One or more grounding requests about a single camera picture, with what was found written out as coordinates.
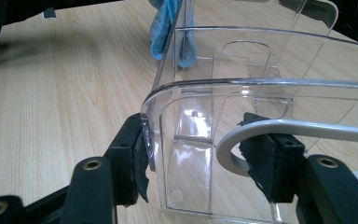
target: transparent plastic bin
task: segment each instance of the transparent plastic bin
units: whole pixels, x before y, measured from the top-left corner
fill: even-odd
[[[277,29],[201,27],[199,20],[188,27],[197,2],[195,9],[188,3],[183,1],[142,107],[161,208],[207,223],[273,222],[278,215],[297,223],[296,198],[269,204],[252,178],[217,161],[215,148],[246,112],[358,127],[358,44]],[[358,143],[297,138],[307,155],[330,155],[358,171]],[[236,147],[232,153],[241,157]]]

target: blue fabric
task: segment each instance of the blue fabric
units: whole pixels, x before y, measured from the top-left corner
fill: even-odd
[[[150,40],[152,42],[150,52],[155,59],[161,60],[168,34],[174,23],[181,0],[149,0],[149,2],[153,7],[158,9],[158,13],[150,27]],[[192,13],[187,16],[189,16],[187,18],[189,24],[186,26],[193,26],[194,20]],[[190,31],[185,33],[184,40],[182,41],[179,66],[186,68],[195,61],[196,45],[194,42],[194,33]]]

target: clear plastic container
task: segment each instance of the clear plastic container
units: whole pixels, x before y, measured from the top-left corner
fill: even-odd
[[[358,44],[263,28],[187,27],[189,2],[182,4],[142,107],[161,208],[212,223],[278,217],[297,223],[296,199],[269,204],[250,177],[219,164],[215,147],[240,127],[245,112],[358,127]],[[358,143],[297,138],[308,154],[333,156],[358,171]],[[241,156],[237,148],[232,152]]]

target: light wood tabletop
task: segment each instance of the light wood tabletop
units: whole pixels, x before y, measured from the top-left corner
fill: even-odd
[[[0,195],[25,205],[67,186],[79,161],[104,154],[158,70],[149,40],[157,10],[147,0],[56,13],[0,34]],[[149,203],[120,206],[118,223],[209,223],[160,213],[156,175],[147,176]]]

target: blue glove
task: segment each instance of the blue glove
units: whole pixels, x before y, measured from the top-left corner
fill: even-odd
[[[150,40],[152,42],[150,51],[155,59],[161,60],[168,34],[174,23],[181,0],[149,0],[149,2],[158,9],[158,13],[150,27]],[[192,13],[190,13],[188,21],[189,24],[186,26],[194,26]],[[179,66],[189,67],[196,61],[196,54],[194,32],[185,32],[179,54]]]

